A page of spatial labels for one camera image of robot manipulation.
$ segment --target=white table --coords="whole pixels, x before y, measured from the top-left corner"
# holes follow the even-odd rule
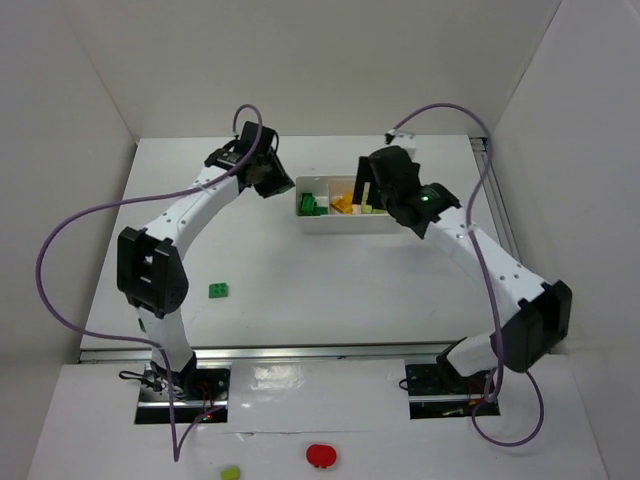
[[[398,388],[401,361],[280,366],[286,371],[234,365],[229,423],[196,428],[177,464],[167,425],[133,424],[138,385],[117,372],[140,364],[65,366],[29,480],[204,480],[229,465],[240,467],[242,480],[607,478],[563,356],[533,367],[546,419],[536,439],[514,449],[482,440],[469,418],[410,420]],[[500,409],[499,417],[479,419],[488,434],[514,441],[531,431],[538,410],[524,375],[506,372]],[[335,468],[316,471],[306,462],[312,443],[337,449]]]
[[[143,139],[126,198],[180,190],[227,138]],[[283,137],[279,156],[295,180],[353,175],[359,156],[380,136]],[[419,136],[423,183],[440,182],[466,202],[478,168],[465,136]],[[388,344],[457,340],[491,327],[483,287],[412,232],[305,235],[296,223],[294,192],[263,200],[244,192],[193,243],[185,259],[190,290],[183,304],[194,347]],[[116,242],[125,226],[140,228],[169,202],[124,207],[93,300],[89,329],[140,335],[134,310],[116,289]],[[484,193],[476,222],[498,238]],[[209,299],[211,283],[230,295]],[[85,337],[84,350],[131,348]]]

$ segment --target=cable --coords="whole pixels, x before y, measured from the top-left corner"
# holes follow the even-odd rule
[[[538,382],[536,382],[536,379],[533,378],[533,375],[531,375],[529,372],[524,372],[524,373],[527,377],[529,377],[529,380],[531,380],[533,389],[536,392],[536,397],[538,397],[540,414],[538,416],[538,423],[536,424],[536,427],[533,429],[533,432],[529,434],[529,436],[523,438],[522,440],[518,440],[516,442],[502,442],[500,440],[496,440],[495,438],[491,438],[489,435],[484,433],[480,428],[480,426],[478,425],[478,419],[477,419],[478,410],[480,410],[480,408],[483,405],[487,404],[487,402],[481,402],[477,404],[475,407],[473,407],[473,410],[471,411],[471,422],[473,423],[473,426],[475,427],[477,432],[480,434],[480,436],[484,438],[487,442],[493,443],[494,445],[498,445],[499,447],[520,447],[525,443],[529,443],[531,440],[533,440],[536,437],[536,435],[538,435],[538,433],[540,433],[540,430],[542,429],[542,424],[544,423],[544,400],[542,399],[542,393],[540,392],[540,387],[538,386]]]
[[[473,188],[473,191],[471,192],[471,196],[469,197],[469,201],[467,202],[467,211],[466,211],[466,215],[465,215],[465,223],[466,223],[466,227],[467,227],[467,231],[469,232],[469,239],[471,240],[471,244],[473,245],[473,250],[476,253],[476,256],[478,257],[478,263],[480,264],[480,270],[482,271],[482,277],[484,279],[484,283],[486,285],[487,288],[487,295],[489,296],[489,303],[491,304],[491,314],[493,316],[493,325],[495,327],[495,344],[496,344],[496,357],[498,358],[498,366],[494,369],[491,370],[491,372],[489,373],[489,375],[487,376],[487,381],[485,383],[485,387],[484,387],[484,398],[485,398],[485,402],[487,403],[493,403],[498,399],[498,394],[500,393],[501,389],[502,389],[502,382],[503,382],[503,378],[504,378],[504,342],[503,342],[503,338],[502,338],[502,325],[500,323],[500,312],[498,310],[498,300],[496,298],[496,293],[495,290],[493,288],[493,282],[491,281],[491,275],[489,274],[489,268],[487,267],[487,262],[484,258],[484,255],[482,254],[482,249],[480,248],[480,244],[478,243],[478,239],[476,237],[476,234],[473,230],[473,228],[471,228],[471,212],[473,210],[473,205],[475,203],[475,200],[478,196],[478,193],[480,192],[480,189],[482,188],[482,185],[484,184],[485,179],[487,178],[487,175],[489,174],[489,171],[491,170],[491,166],[493,163],[493,141],[491,139],[491,132],[489,131],[489,128],[487,127],[487,125],[482,121],[482,119],[480,117],[478,117],[475,113],[473,113],[471,110],[469,110],[468,108],[465,108],[463,106],[460,105],[456,105],[455,103],[432,103],[430,105],[426,105],[424,107],[421,107],[419,109],[417,109],[416,111],[410,113],[409,115],[407,115],[405,118],[403,118],[402,120],[400,120],[395,127],[393,127],[392,131],[395,130],[399,130],[400,128],[402,128],[402,126],[404,124],[406,124],[408,121],[412,120],[413,118],[415,118],[416,116],[420,115],[423,112],[426,112],[428,110],[433,110],[436,108],[450,108],[453,110],[458,110],[459,112],[464,113],[465,115],[471,117],[471,119],[473,119],[478,126],[482,129],[482,132],[484,133],[486,139],[487,139],[487,145],[486,145],[486,150],[487,150],[487,163],[484,167],[484,170],[482,171],[482,173],[480,174],[480,179],[478,180],[478,183],[476,183],[476,186]],[[495,373],[497,372],[498,374],[498,378],[496,380],[495,383],[495,388],[493,390],[493,394],[490,392],[491,389],[491,382],[493,380],[493,376],[495,375]],[[476,428],[476,430],[478,431],[478,433],[480,434],[480,436],[482,436],[482,438],[484,438],[485,440],[495,444],[495,445],[500,445],[502,447],[518,447],[520,445],[524,445],[525,443],[529,442],[530,440],[532,440],[540,431],[540,428],[542,428],[542,423],[544,421],[544,401],[542,399],[542,394],[540,393],[540,389],[538,388],[538,384],[536,383],[535,379],[533,378],[533,376],[529,373],[526,372],[527,376],[529,377],[529,379],[531,380],[531,383],[533,384],[534,390],[536,391],[536,394],[538,396],[538,402],[540,404],[540,418],[538,420],[538,425],[536,426],[536,428],[534,429],[534,431],[532,432],[531,435],[529,435],[528,437],[526,437],[523,440],[517,441],[517,442],[513,442],[513,443],[505,443],[505,442],[501,442],[498,440],[494,440],[493,438],[489,437],[486,433],[484,433],[480,427],[477,424],[476,421],[476,413],[479,409],[479,407],[481,405],[483,405],[483,403],[478,404],[472,412],[471,415],[471,419],[473,421],[473,426]]]
[[[124,200],[119,200],[119,201],[115,201],[115,202],[109,202],[109,203],[104,203],[102,205],[97,205],[95,207],[91,207],[91,208],[87,208],[86,210],[82,210],[78,213],[75,213],[74,215],[71,215],[70,217],[68,217],[67,219],[63,220],[58,226],[56,226],[53,231],[49,234],[49,236],[45,239],[44,243],[42,244],[42,247],[40,248],[40,252],[38,253],[38,258],[36,260],[36,267],[35,267],[35,274],[36,274],[36,288],[38,289],[38,295],[40,295],[40,299],[42,300],[42,303],[44,304],[44,306],[47,308],[47,310],[49,311],[49,313],[51,313],[51,315],[53,315],[53,317],[58,320],[58,322],[60,322],[63,326],[67,327],[69,330],[72,330],[76,333],[79,333],[80,335],[87,335],[89,337],[94,337],[94,338],[101,338],[104,340],[118,340],[121,342],[134,342],[134,343],[143,343],[145,345],[149,345],[153,348],[156,348],[158,350],[158,352],[160,353],[160,355],[162,356],[162,360],[165,364],[165,369],[167,372],[171,372],[171,366],[169,364],[169,358],[167,357],[166,352],[164,351],[164,348],[162,347],[162,345],[160,345],[159,343],[156,343],[152,340],[148,340],[146,338],[142,338],[142,337],[128,337],[128,336],[123,336],[123,335],[111,335],[111,334],[106,334],[106,333],[99,333],[99,332],[92,332],[90,330],[86,330],[85,328],[79,327],[77,325],[74,325],[73,323],[69,322],[66,318],[64,318],[62,316],[61,313],[59,313],[56,308],[53,306],[53,304],[51,303],[51,301],[49,300],[49,297],[47,296],[47,293],[44,289],[44,283],[42,280],[42,264],[44,262],[44,257],[47,253],[47,250],[49,249],[49,247],[51,246],[51,243],[53,242],[53,240],[58,236],[58,234],[65,228],[67,227],[69,224],[75,222],[76,220],[89,215],[91,213],[95,213],[95,212],[100,212],[102,210],[107,210],[109,208],[115,208],[115,207],[120,207],[123,205],[133,205],[136,203],[143,203],[143,202],[152,202],[152,201],[156,201],[156,200],[168,200],[168,199],[172,199],[172,198],[178,198],[178,197],[183,197],[185,195],[191,195],[192,193],[198,193],[202,191],[202,188],[209,188],[213,185],[216,185],[217,183],[220,183],[222,180],[224,180],[227,177],[230,177],[231,175],[234,175],[236,172],[238,172],[241,168],[243,168],[245,166],[245,164],[249,161],[249,159],[251,158],[251,156],[253,155],[253,152],[255,152],[257,146],[258,146],[258,142],[260,141],[260,136],[262,135],[262,115],[260,114],[260,112],[258,111],[258,109],[250,104],[244,104],[241,105],[237,110],[236,113],[234,114],[233,117],[233,130],[235,132],[236,130],[236,122],[238,120],[238,116],[240,115],[240,113],[243,110],[252,110],[255,114],[256,117],[258,119],[258,132],[256,135],[256,139],[254,140],[253,144],[251,145],[251,148],[249,149],[249,151],[247,152],[247,154],[238,162],[238,164],[236,166],[234,166],[233,168],[231,168],[230,170],[226,171],[225,173],[223,173],[222,175],[220,175],[218,178],[214,178],[213,180],[211,180],[210,182],[207,182],[205,184],[203,184],[201,187],[195,187],[195,188],[190,188],[187,190],[180,190],[178,192],[173,192],[173,193],[166,193],[166,194],[161,194],[161,195],[151,195],[151,196],[146,196],[146,197],[137,197],[137,198],[128,198],[128,199],[124,199]],[[172,445],[173,445],[173,461],[177,462],[178,460],[180,460],[180,450],[182,448],[182,444],[184,442],[185,437],[187,436],[187,434],[191,431],[191,429],[202,420],[202,418],[204,418],[204,416],[208,415],[209,413],[211,413],[212,411],[215,410],[209,410],[207,412],[205,412],[203,415],[199,415],[198,417],[196,417],[196,419],[194,420],[194,422],[189,425],[189,427],[187,428],[187,430],[184,432],[184,434],[182,435],[182,438],[180,439],[180,441],[178,441],[178,435],[176,432],[176,416],[175,416],[175,409],[174,409],[174,391],[173,391],[173,380],[171,379],[171,375],[167,375],[167,383],[168,383],[168,394],[169,394],[169,424],[171,427],[171,441],[172,441]]]
[[[273,151],[275,153],[278,153],[278,148],[280,148],[280,135],[278,135],[278,132],[273,132],[273,136],[275,137],[275,140],[276,140],[276,146],[273,147]]]

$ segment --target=purple cable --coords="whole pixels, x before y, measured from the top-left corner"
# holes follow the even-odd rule
[[[119,200],[119,201],[116,201],[116,202],[110,202],[110,203],[104,203],[102,205],[97,205],[95,207],[91,207],[91,208],[88,208],[86,210],[82,210],[81,212],[78,212],[78,213],[76,213],[74,215],[71,215],[69,218],[67,218],[64,221],[62,221],[57,227],[55,227],[53,229],[53,231],[45,239],[44,243],[42,244],[42,247],[40,248],[40,252],[38,253],[38,258],[36,260],[36,287],[38,289],[38,294],[40,295],[40,299],[42,300],[42,303],[44,303],[44,306],[47,308],[47,310],[49,310],[49,313],[51,313],[51,315],[53,315],[53,317],[56,320],[58,320],[62,325],[67,327],[69,330],[72,330],[72,331],[74,331],[76,333],[79,333],[81,335],[87,335],[89,337],[95,337],[95,338],[102,338],[102,339],[105,339],[105,340],[119,340],[119,341],[123,341],[123,342],[143,343],[145,345],[149,345],[151,347],[157,348],[158,351],[160,352],[160,355],[162,356],[162,360],[164,361],[165,368],[166,368],[167,372],[171,372],[172,371],[171,370],[171,366],[169,364],[169,358],[167,357],[167,354],[164,351],[164,348],[159,343],[156,343],[156,342],[154,342],[152,340],[149,340],[149,339],[146,339],[146,338],[142,338],[142,337],[128,337],[128,336],[122,336],[122,335],[110,335],[110,334],[106,334],[106,333],[92,332],[92,331],[86,330],[86,329],[84,329],[82,327],[78,327],[77,325],[74,325],[73,323],[69,322],[66,318],[64,318],[62,316],[62,314],[59,313],[55,309],[55,307],[53,306],[53,304],[51,303],[51,301],[49,300],[49,297],[47,296],[47,294],[45,292],[44,283],[42,281],[42,264],[44,262],[45,254],[47,253],[47,250],[51,246],[51,243],[56,238],[56,236],[66,226],[68,226],[69,224],[71,224],[74,221],[78,220],[79,218],[82,218],[82,217],[84,217],[86,215],[89,215],[91,213],[99,212],[99,211],[102,211],[102,210],[107,210],[109,208],[120,207],[122,205],[133,205],[135,203],[153,202],[153,201],[156,201],[156,200],[168,200],[168,199],[171,199],[171,198],[177,198],[177,197],[183,197],[185,195],[191,195],[193,193],[201,192],[202,189],[206,189],[206,188],[209,188],[209,187],[211,187],[213,185],[216,185],[217,183],[220,183],[225,178],[230,177],[231,175],[234,175],[238,170],[240,170],[242,167],[244,167],[244,165],[249,161],[249,158],[251,158],[251,155],[253,155],[253,152],[257,148],[258,142],[260,141],[260,136],[262,135],[262,115],[260,115],[260,112],[258,111],[258,109],[255,106],[249,105],[249,104],[241,105],[236,110],[236,113],[235,113],[235,115],[233,117],[233,130],[234,130],[234,132],[235,132],[235,124],[236,124],[236,121],[238,119],[238,116],[240,115],[240,113],[243,110],[246,110],[246,109],[253,110],[253,112],[256,114],[256,117],[258,118],[258,132],[257,132],[257,135],[256,135],[256,139],[254,140],[254,142],[251,145],[251,148],[249,149],[247,154],[238,162],[238,164],[236,166],[234,166],[233,168],[231,168],[230,170],[228,170],[225,173],[223,173],[222,175],[220,175],[218,178],[214,178],[210,182],[202,184],[200,187],[194,187],[194,188],[190,188],[190,189],[187,189],[187,190],[181,190],[179,192],[165,193],[165,194],[162,194],[162,195],[151,195],[151,196],[147,196],[147,197],[128,198],[128,199]],[[208,414],[216,411],[220,407],[215,407],[213,409],[210,409],[210,410],[206,411],[205,413],[203,413],[202,415],[199,415],[198,417],[196,417],[194,422],[191,425],[189,425],[187,430],[182,435],[182,438],[178,442],[178,435],[177,435],[177,432],[176,432],[176,416],[175,416],[175,410],[174,410],[173,380],[171,379],[171,375],[167,375],[167,384],[168,384],[167,390],[168,390],[168,393],[169,393],[169,424],[171,426],[171,441],[172,441],[172,444],[173,444],[173,461],[177,462],[180,459],[180,450],[182,449],[182,444],[183,444],[184,439],[186,438],[187,434],[191,431],[191,429],[198,422],[200,422],[200,420],[202,420],[202,418],[204,418],[205,415],[208,415]]]
[[[500,323],[500,312],[498,310],[498,300],[496,298],[496,292],[493,288],[493,282],[491,281],[491,275],[489,274],[489,268],[487,267],[487,262],[484,258],[484,255],[482,254],[482,249],[480,248],[480,244],[478,243],[476,234],[473,231],[473,228],[471,228],[471,211],[473,210],[473,205],[476,201],[476,197],[478,196],[478,193],[480,192],[480,189],[482,188],[482,185],[484,184],[485,179],[487,178],[487,175],[489,174],[489,170],[491,170],[491,165],[493,162],[493,142],[491,140],[491,132],[489,131],[489,128],[487,127],[487,125],[482,121],[482,119],[478,117],[475,113],[473,113],[471,110],[469,110],[468,108],[462,107],[460,105],[456,105],[455,103],[432,103],[430,105],[421,107],[418,110],[407,115],[402,120],[400,120],[396,124],[396,126],[393,127],[393,130],[399,130],[405,123],[407,123],[409,120],[413,119],[414,117],[420,115],[423,112],[426,112],[427,110],[433,110],[436,108],[451,108],[453,110],[458,110],[459,112],[466,114],[478,124],[478,126],[482,129],[482,132],[484,133],[485,137],[487,138],[487,146],[486,146],[487,164],[485,165],[484,170],[480,174],[480,179],[478,180],[478,183],[476,183],[476,186],[473,188],[473,191],[471,192],[471,196],[469,197],[469,201],[467,202],[465,223],[466,223],[467,231],[469,232],[469,239],[471,240],[471,244],[473,245],[473,250],[475,251],[476,256],[478,257],[478,263],[480,264],[482,277],[484,279],[484,283],[487,288],[489,303],[491,304],[491,314],[493,316],[493,325],[495,327],[495,332],[496,332],[495,342],[496,342],[496,357],[498,358],[498,366],[492,369],[491,372],[489,373],[487,377],[487,383],[485,384],[485,390],[484,390],[484,398],[485,398],[484,403],[493,403],[498,399],[498,394],[502,390],[502,383],[504,379],[504,341],[502,338],[502,325]],[[490,393],[491,381],[493,380],[493,376],[496,372],[498,373],[498,378],[496,379],[496,385],[493,390],[493,394],[491,394]],[[533,384],[533,388],[536,391],[536,395],[538,397],[538,403],[540,405],[540,417],[535,429],[533,430],[531,435],[517,442],[506,443],[506,442],[501,442],[499,440],[494,440],[493,438],[489,437],[486,433],[484,433],[478,426],[478,423],[476,420],[476,414],[478,412],[478,409],[482,405],[484,405],[484,403],[479,403],[478,405],[476,405],[476,407],[473,409],[471,413],[471,420],[473,422],[473,426],[476,428],[480,436],[485,440],[495,445],[499,445],[501,447],[518,447],[531,441],[542,428],[542,423],[544,422],[544,401],[542,399],[542,394],[540,393],[540,388],[538,387],[538,384],[536,383],[533,376],[529,372],[526,372],[526,374],[531,380],[531,383]]]

